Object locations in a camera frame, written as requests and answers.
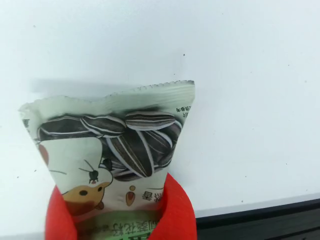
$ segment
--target black edge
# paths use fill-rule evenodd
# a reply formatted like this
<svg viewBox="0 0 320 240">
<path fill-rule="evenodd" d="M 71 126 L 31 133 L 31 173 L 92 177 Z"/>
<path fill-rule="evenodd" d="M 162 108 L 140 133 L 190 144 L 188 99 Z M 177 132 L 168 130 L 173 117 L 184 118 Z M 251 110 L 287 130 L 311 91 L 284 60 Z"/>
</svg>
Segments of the black edge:
<svg viewBox="0 0 320 240">
<path fill-rule="evenodd" d="M 320 199 L 196 219 L 198 230 L 269 219 L 320 208 Z"/>
</svg>

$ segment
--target snack bag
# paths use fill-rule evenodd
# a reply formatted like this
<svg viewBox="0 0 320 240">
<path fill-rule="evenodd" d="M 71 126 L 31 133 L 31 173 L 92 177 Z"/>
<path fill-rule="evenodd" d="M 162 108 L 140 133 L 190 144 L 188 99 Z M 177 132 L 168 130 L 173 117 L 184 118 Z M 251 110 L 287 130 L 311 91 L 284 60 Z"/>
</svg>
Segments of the snack bag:
<svg viewBox="0 0 320 240">
<path fill-rule="evenodd" d="M 79 239 L 147 239 L 161 218 L 168 166 L 194 97 L 193 81 L 177 81 L 21 107 Z"/>
</svg>

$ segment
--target white surface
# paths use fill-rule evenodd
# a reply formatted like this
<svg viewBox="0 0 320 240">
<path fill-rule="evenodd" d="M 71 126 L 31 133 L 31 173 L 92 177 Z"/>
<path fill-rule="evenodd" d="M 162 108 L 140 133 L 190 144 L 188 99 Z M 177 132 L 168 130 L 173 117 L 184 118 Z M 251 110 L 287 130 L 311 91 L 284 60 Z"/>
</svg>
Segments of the white surface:
<svg viewBox="0 0 320 240">
<path fill-rule="evenodd" d="M 56 94 L 195 80 L 170 172 L 197 217 L 320 198 L 319 11 L 316 0 L 2 0 L 3 239 L 43 238 L 54 183 L 16 111 Z"/>
</svg>

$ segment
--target sunflower seed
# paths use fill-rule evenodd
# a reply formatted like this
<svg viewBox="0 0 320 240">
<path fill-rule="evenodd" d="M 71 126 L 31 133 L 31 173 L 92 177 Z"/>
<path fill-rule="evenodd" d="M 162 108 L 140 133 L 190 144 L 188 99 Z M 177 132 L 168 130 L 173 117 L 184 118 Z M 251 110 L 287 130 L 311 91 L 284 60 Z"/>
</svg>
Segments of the sunflower seed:
<svg viewBox="0 0 320 240">
<path fill-rule="evenodd" d="M 140 131 L 127 129 L 123 135 L 107 138 L 106 142 L 120 162 L 139 177 L 150 177 L 154 173 L 153 157 Z"/>
<path fill-rule="evenodd" d="M 168 135 L 160 131 L 142 131 L 155 163 L 170 153 L 173 143 Z"/>
<path fill-rule="evenodd" d="M 114 116 L 84 116 L 82 124 L 91 132 L 98 136 L 117 137 L 124 133 L 126 124 L 121 119 Z"/>
<path fill-rule="evenodd" d="M 125 116 L 128 128 L 137 131 L 159 130 L 172 125 L 175 116 L 160 111 L 136 111 Z"/>
<path fill-rule="evenodd" d="M 111 165 L 112 165 L 112 169 L 117 169 L 117 170 L 121 170 L 123 171 L 124 169 L 126 169 L 126 166 L 123 165 L 118 158 L 116 158 L 116 156 L 113 154 L 113 152 L 111 151 L 110 147 L 108 146 L 107 143 L 107 139 L 108 137 L 100 137 L 99 138 L 101 143 L 102 143 L 102 159 L 104 159 L 102 161 L 102 164 L 107 167 L 104 162 L 106 161 L 111 161 Z"/>
<path fill-rule="evenodd" d="M 79 118 L 70 115 L 54 118 L 41 124 L 37 135 L 40 141 L 95 136 L 83 126 Z"/>
<path fill-rule="evenodd" d="M 165 168 L 171 163 L 172 157 L 175 153 L 175 148 L 176 146 L 172 148 L 171 152 L 168 155 L 164 156 L 162 159 L 158 161 L 159 167 Z"/>
<path fill-rule="evenodd" d="M 160 132 L 168 135 L 173 141 L 173 143 L 177 144 L 181 130 L 182 130 L 182 124 L 176 120 L 174 124 L 167 126 L 165 128 L 162 128 Z"/>
<path fill-rule="evenodd" d="M 132 181 L 140 178 L 138 175 L 136 175 L 129 169 L 118 171 L 118 172 L 112 171 L 112 175 L 116 180 L 121 182 L 128 182 L 128 181 Z"/>
<path fill-rule="evenodd" d="M 106 169 L 108 169 L 109 171 L 111 171 L 113 169 L 113 163 L 112 160 L 110 158 L 105 158 L 102 161 L 102 164 L 106 167 Z"/>
</svg>

